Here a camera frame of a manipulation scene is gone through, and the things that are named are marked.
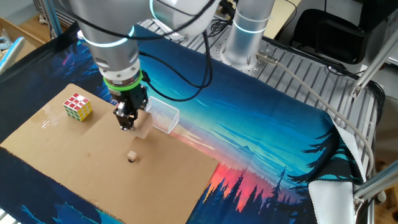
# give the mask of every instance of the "black chair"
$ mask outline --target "black chair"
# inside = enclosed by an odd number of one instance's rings
[[[298,42],[341,62],[360,63],[372,31],[397,8],[398,0],[363,0],[358,26],[326,11],[307,9],[298,19],[290,46]]]

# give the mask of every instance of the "clear plastic basket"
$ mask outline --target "clear plastic basket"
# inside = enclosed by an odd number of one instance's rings
[[[157,98],[150,97],[146,112],[152,115],[154,127],[170,134],[180,120],[180,111]]]

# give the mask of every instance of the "black cable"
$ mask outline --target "black cable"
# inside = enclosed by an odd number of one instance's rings
[[[210,45],[209,45],[209,41],[208,41],[207,32],[204,31],[202,34],[203,34],[203,38],[204,38],[204,40],[205,40],[205,47],[206,47],[206,64],[208,65],[208,68],[209,68],[209,74],[210,74],[209,84],[210,84],[211,81],[212,81],[212,79],[213,79],[213,66],[212,66],[212,64],[211,64]],[[148,86],[149,86],[151,89],[153,89],[153,90],[154,90],[157,94],[159,94],[160,96],[162,96],[162,97],[164,97],[164,98],[166,98],[166,99],[168,99],[168,100],[174,101],[174,102],[185,102],[185,101],[189,101],[189,100],[192,100],[192,99],[194,99],[195,97],[197,97],[197,96],[199,95],[199,93],[202,91],[202,89],[205,88],[205,83],[206,83],[206,80],[207,80],[207,74],[208,74],[208,73],[207,73],[207,71],[206,71],[205,76],[204,76],[203,81],[202,81],[202,84],[201,84],[201,87],[199,88],[199,90],[198,90],[193,96],[188,97],[188,98],[186,98],[186,99],[175,99],[175,98],[169,97],[169,96],[167,96],[167,95],[161,93],[161,92],[160,92],[159,90],[157,90],[154,86],[152,86],[152,84],[150,84],[150,80],[147,81],[147,83],[148,83]]]
[[[213,19],[213,21],[216,21],[215,23],[213,23],[210,26],[210,34],[209,37],[215,37],[218,34],[220,34],[221,32],[224,31],[224,29],[228,26],[232,24],[232,19],[230,20],[224,20],[224,19]]]
[[[362,73],[364,73],[366,71],[366,70],[363,70],[363,71],[360,71],[360,72],[357,72],[357,73],[342,74],[342,73],[336,73],[336,72],[332,71],[331,70],[332,69],[331,66],[327,66],[326,68],[329,70],[330,73],[332,73],[334,75],[338,75],[338,76],[344,76],[344,77],[350,77],[350,76],[353,76],[353,75],[359,75],[359,74],[362,74]]]
[[[176,32],[179,32],[179,31],[185,29],[186,27],[188,27],[189,25],[193,24],[197,19],[199,19],[199,17],[201,17],[201,16],[207,11],[207,9],[209,9],[209,8],[211,7],[211,5],[213,5],[213,3],[214,3],[216,0],[209,0],[209,2],[205,5],[205,7],[203,7],[203,8],[198,12],[198,14],[196,14],[196,15],[195,15],[192,19],[190,19],[188,22],[182,24],[182,26],[180,26],[179,28],[177,28],[177,29],[175,29],[175,30],[173,30],[173,31],[171,31],[171,32],[167,32],[167,33],[165,33],[165,34],[163,34],[163,35],[157,35],[157,36],[153,36],[153,37],[134,37],[134,36],[130,37],[129,35],[126,35],[126,34],[119,34],[119,33],[117,33],[117,32],[113,32],[113,31],[104,29],[104,28],[102,28],[102,27],[99,27],[99,26],[97,26],[97,25],[95,25],[95,24],[92,24],[92,23],[88,22],[87,20],[81,18],[80,16],[78,16],[78,15],[76,15],[75,13],[71,12],[70,10],[66,9],[66,7],[63,5],[62,0],[58,0],[58,1],[59,1],[59,3],[61,4],[61,6],[63,7],[63,9],[64,9],[67,13],[69,13],[71,16],[73,16],[75,19],[77,19],[78,21],[80,21],[80,22],[82,22],[82,23],[84,23],[84,24],[86,24],[86,25],[88,25],[88,26],[90,26],[90,27],[92,27],[92,28],[94,28],[94,29],[96,29],[96,30],[98,30],[98,31],[104,32],[105,34],[113,35],[113,36],[115,36],[115,37],[120,37],[120,38],[127,38],[127,39],[131,39],[131,40],[159,40],[159,39],[161,39],[161,38],[163,38],[163,37],[167,37],[167,36],[170,35],[170,34],[174,34],[174,33],[176,33]]]
[[[157,1],[158,1],[159,3],[161,3],[161,4],[163,4],[163,5],[165,5],[165,6],[169,7],[169,8],[171,8],[171,9],[174,9],[174,10],[177,11],[177,12],[181,12],[182,14],[185,14],[185,15],[187,15],[187,16],[195,16],[195,15],[193,15],[193,14],[189,14],[189,13],[186,13],[186,12],[184,12],[184,11],[181,11],[181,10],[177,9],[176,7],[173,7],[173,6],[171,6],[171,5],[167,4],[167,3],[162,2],[161,0],[157,0]]]
[[[295,18],[296,15],[297,15],[297,6],[296,6],[294,3],[292,3],[291,1],[289,1],[289,0],[285,0],[285,1],[291,3],[291,4],[294,6],[294,16],[293,16],[293,18],[286,24],[285,27],[281,28],[281,30],[279,31],[280,34],[286,29],[287,26],[290,25],[290,23],[294,20],[294,18]]]
[[[193,84],[190,80],[188,80],[187,78],[185,78],[179,71],[177,71],[175,68],[173,68],[173,66],[169,65],[167,62],[163,61],[162,59],[160,59],[160,58],[158,58],[158,57],[156,57],[156,56],[147,54],[147,53],[142,52],[142,51],[139,52],[139,55],[152,58],[152,59],[154,59],[154,60],[156,60],[156,61],[158,61],[158,62],[164,64],[167,68],[169,68],[171,71],[173,71],[174,73],[176,73],[182,80],[184,80],[184,81],[185,81],[186,83],[188,83],[189,85],[191,85],[191,86],[193,86],[193,87],[195,87],[195,88],[201,88],[201,86],[198,86],[198,85]],[[207,58],[206,58],[206,68],[205,68],[205,72],[207,72],[207,70],[208,70],[208,62],[207,62]],[[208,81],[208,83],[204,86],[204,88],[208,87],[209,85],[210,85],[210,81]]]

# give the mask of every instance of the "table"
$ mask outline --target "table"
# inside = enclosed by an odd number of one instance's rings
[[[290,1],[296,6],[301,2],[301,0]],[[271,12],[271,18],[269,19],[267,28],[264,31],[264,36],[274,39],[294,11],[295,8],[291,3],[285,0],[276,0]]]

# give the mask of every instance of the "small wooden block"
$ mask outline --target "small wooden block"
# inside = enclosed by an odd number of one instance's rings
[[[132,131],[133,135],[145,139],[152,126],[152,115],[145,111],[138,110],[138,118],[134,122],[134,130]]]
[[[129,159],[129,162],[134,162],[137,159],[137,153],[129,151],[129,154],[127,154],[127,158]]]

